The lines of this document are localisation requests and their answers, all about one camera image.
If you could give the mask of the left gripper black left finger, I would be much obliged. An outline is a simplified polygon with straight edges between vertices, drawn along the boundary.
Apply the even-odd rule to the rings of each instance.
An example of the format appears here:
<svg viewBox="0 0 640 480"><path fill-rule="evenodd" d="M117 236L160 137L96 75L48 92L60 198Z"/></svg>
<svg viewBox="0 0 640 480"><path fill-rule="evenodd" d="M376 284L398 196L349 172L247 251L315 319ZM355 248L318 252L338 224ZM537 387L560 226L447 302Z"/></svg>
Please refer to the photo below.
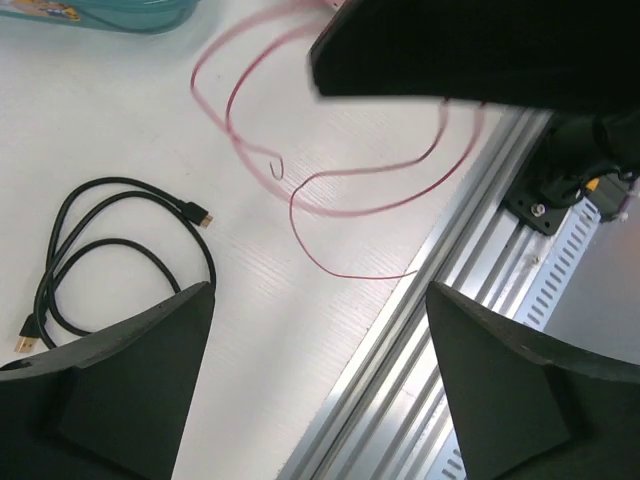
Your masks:
<svg viewBox="0 0 640 480"><path fill-rule="evenodd" d="M4 479L169 479L215 305L195 284L1 368Z"/></svg>

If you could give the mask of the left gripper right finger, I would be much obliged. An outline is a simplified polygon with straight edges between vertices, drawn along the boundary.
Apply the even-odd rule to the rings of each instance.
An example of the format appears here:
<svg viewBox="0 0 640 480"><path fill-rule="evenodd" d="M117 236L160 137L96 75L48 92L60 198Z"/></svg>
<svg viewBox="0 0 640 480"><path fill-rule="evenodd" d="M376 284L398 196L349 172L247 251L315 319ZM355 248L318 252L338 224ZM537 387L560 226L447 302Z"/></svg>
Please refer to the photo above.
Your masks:
<svg viewBox="0 0 640 480"><path fill-rule="evenodd" d="M439 282L426 309L470 479L636 479L639 367L503 317Z"/></svg>

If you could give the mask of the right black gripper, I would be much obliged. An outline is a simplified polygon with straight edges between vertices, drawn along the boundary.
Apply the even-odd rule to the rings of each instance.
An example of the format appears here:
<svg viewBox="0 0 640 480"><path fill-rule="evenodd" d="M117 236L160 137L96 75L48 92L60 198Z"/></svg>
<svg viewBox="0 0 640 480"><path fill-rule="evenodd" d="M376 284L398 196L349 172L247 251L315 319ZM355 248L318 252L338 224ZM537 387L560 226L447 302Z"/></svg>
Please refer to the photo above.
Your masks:
<svg viewBox="0 0 640 480"><path fill-rule="evenodd" d="M429 96L617 113L639 104L639 5L349 1L309 56L325 97Z"/></svg>

